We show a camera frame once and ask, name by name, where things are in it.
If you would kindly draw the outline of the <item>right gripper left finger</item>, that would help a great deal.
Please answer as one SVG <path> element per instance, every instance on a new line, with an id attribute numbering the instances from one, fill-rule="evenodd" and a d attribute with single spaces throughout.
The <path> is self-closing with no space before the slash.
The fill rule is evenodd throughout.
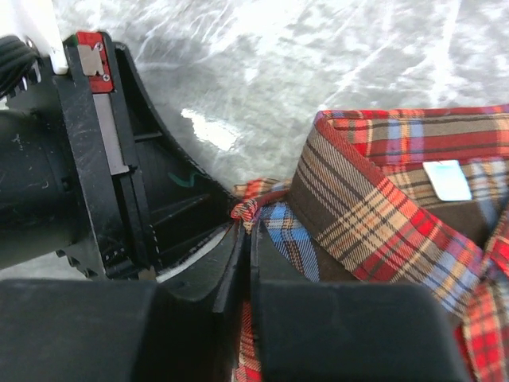
<path id="1" fill-rule="evenodd" d="M 7 279 L 4 381 L 229 381 L 238 363 L 246 233 L 235 225 L 163 283 Z"/>

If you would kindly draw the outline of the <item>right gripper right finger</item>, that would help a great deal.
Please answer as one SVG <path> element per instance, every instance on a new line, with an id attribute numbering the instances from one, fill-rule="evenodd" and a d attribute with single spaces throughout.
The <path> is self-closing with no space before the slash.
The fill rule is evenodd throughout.
<path id="1" fill-rule="evenodd" d="M 251 304 L 265 381 L 467 381 L 440 305 L 411 283 L 314 283 L 264 224 L 251 241 Z"/>

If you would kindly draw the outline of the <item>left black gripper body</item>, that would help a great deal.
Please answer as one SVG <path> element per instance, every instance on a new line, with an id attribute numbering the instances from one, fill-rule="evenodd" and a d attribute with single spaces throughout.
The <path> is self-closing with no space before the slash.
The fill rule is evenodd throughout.
<path id="1" fill-rule="evenodd" d="M 1 265 L 54 252 L 89 279 L 138 275 L 138 157 L 113 41 L 78 32 L 68 70 L 2 39 Z"/>

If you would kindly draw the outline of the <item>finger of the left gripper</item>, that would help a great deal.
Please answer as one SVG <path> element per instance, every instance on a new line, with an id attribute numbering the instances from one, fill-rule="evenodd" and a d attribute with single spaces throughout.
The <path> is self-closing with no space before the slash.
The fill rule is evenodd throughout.
<path id="1" fill-rule="evenodd" d="M 235 198 L 170 134 L 127 46 L 115 43 L 115 56 L 157 244 L 152 265 L 160 275 L 182 264 L 231 223 L 229 209 Z"/>

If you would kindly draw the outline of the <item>red brown plaid shirt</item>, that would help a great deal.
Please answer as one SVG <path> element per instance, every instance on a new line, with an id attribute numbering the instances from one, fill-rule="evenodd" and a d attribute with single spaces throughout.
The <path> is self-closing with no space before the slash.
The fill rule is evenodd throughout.
<path id="1" fill-rule="evenodd" d="M 470 378 L 507 380 L 507 105 L 320 111 L 291 179 L 235 193 L 311 281 L 426 287 Z"/>

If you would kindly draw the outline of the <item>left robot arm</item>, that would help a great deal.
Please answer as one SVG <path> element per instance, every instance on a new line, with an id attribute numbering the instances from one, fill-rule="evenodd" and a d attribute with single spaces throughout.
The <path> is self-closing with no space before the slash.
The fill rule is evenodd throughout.
<path id="1" fill-rule="evenodd" d="M 160 275 L 229 223 L 107 33 L 62 39 L 50 2 L 2 2 L 1 97 L 3 267 L 54 252 L 89 279 Z"/>

